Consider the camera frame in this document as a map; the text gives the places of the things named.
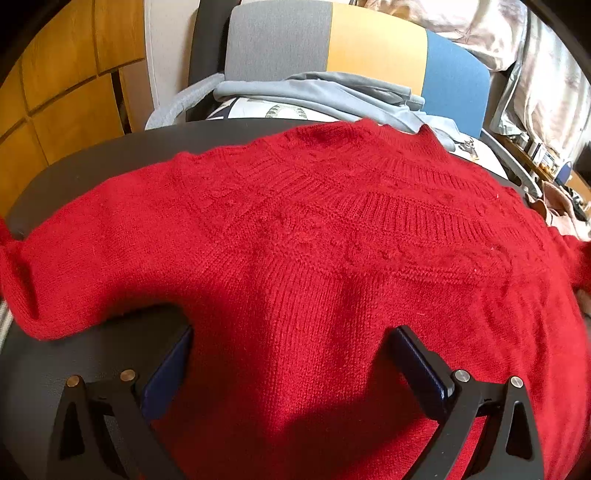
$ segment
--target wrinkled sheet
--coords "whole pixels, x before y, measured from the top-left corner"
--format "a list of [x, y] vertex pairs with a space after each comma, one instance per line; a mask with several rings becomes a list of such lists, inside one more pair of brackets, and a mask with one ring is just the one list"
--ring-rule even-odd
[[591, 87], [577, 61], [533, 14], [513, 109], [529, 135], [561, 158], [579, 143], [591, 111]]
[[394, 15], [467, 49], [493, 71], [517, 57], [527, 9], [519, 0], [361, 0], [359, 5]]

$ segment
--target metal rivet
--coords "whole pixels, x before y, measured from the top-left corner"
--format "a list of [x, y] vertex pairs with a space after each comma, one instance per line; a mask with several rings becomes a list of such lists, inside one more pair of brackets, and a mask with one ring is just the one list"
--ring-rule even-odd
[[519, 377], [511, 377], [511, 384], [514, 387], [521, 388], [521, 387], [523, 387], [523, 380], [520, 379]]
[[75, 387], [77, 384], [80, 383], [80, 377], [78, 375], [72, 375], [68, 380], [66, 380], [66, 385], [68, 387]]
[[460, 382], [466, 383], [468, 380], [470, 380], [470, 374], [468, 372], [466, 372], [465, 370], [458, 370], [456, 372], [456, 378]]
[[135, 378], [135, 372], [132, 369], [123, 370], [119, 377], [124, 382], [131, 382]]

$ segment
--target crumpled fabric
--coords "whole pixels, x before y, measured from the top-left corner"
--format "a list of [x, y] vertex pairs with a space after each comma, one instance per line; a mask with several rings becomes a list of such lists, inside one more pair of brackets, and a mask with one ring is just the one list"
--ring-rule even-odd
[[[346, 80], [346, 85], [321, 79], [329, 77], [333, 80]], [[362, 85], [353, 79], [362, 79], [365, 83]], [[387, 89], [390, 89], [390, 95], [385, 96]], [[462, 144], [471, 139], [470, 136], [458, 130], [455, 121], [451, 118], [427, 115], [424, 112], [412, 110], [407, 105], [407, 100], [411, 100], [412, 108], [416, 108], [421, 98], [412, 95], [410, 90], [405, 95], [398, 85], [359, 75], [308, 72], [279, 82], [226, 80], [215, 87], [213, 97], [218, 102], [233, 97], [245, 97], [288, 103], [346, 122], [368, 118], [380, 125], [390, 125], [408, 134], [416, 134], [422, 125], [428, 125], [448, 152], [455, 151], [456, 144]]]
[[515, 61], [527, 18], [519, 0], [362, 0], [359, 5], [435, 32], [495, 72]]
[[568, 158], [591, 111], [591, 86], [556, 33], [531, 14], [513, 110], [530, 137]]
[[287, 80], [325, 80], [369, 95], [389, 105], [406, 105], [413, 112], [425, 106], [425, 99], [414, 95], [410, 87], [372, 79], [345, 72], [303, 72], [291, 75]]
[[546, 225], [558, 229], [561, 235], [572, 235], [582, 242], [591, 241], [589, 226], [576, 218], [573, 204], [568, 195], [553, 183], [542, 183], [541, 199], [528, 196], [530, 208], [538, 212]]

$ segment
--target blue fabric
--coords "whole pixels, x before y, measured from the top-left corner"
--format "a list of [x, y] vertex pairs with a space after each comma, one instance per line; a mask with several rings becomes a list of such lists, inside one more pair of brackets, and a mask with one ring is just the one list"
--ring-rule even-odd
[[476, 57], [427, 30], [427, 66], [421, 96], [423, 111], [455, 120], [460, 132], [480, 137], [490, 74]]
[[193, 329], [187, 330], [166, 356], [140, 395], [141, 411], [148, 421], [162, 418], [183, 382]]
[[568, 161], [567, 163], [565, 163], [562, 166], [562, 168], [558, 172], [558, 175], [556, 175], [556, 180], [560, 180], [562, 183], [568, 182], [572, 171], [573, 171], [573, 163]]

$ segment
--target wooden panel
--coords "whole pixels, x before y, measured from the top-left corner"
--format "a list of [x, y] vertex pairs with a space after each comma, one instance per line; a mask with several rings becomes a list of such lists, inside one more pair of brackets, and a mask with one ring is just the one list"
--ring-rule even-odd
[[17, 63], [0, 86], [0, 137], [24, 117], [25, 100]]
[[96, 0], [95, 28], [101, 72], [145, 58], [143, 0]]
[[591, 202], [591, 189], [587, 182], [584, 181], [575, 171], [571, 173], [570, 179], [566, 185], [577, 192], [585, 202]]
[[552, 182], [554, 179], [548, 175], [544, 170], [539, 168], [534, 162], [531, 161], [530, 156], [515, 145], [505, 135], [494, 134], [494, 137], [498, 142], [507, 149], [507, 151], [515, 157], [515, 159], [521, 163], [521, 166], [528, 171], [534, 172], [539, 178], [545, 181]]
[[94, 75], [92, 0], [72, 0], [35, 36], [22, 55], [27, 105], [33, 110]]
[[0, 144], [0, 215], [12, 204], [47, 162], [33, 127], [24, 123]]
[[121, 67], [119, 78], [131, 131], [141, 132], [154, 111], [148, 62], [143, 60]]
[[68, 93], [33, 116], [47, 161], [123, 135], [111, 76], [104, 75]]

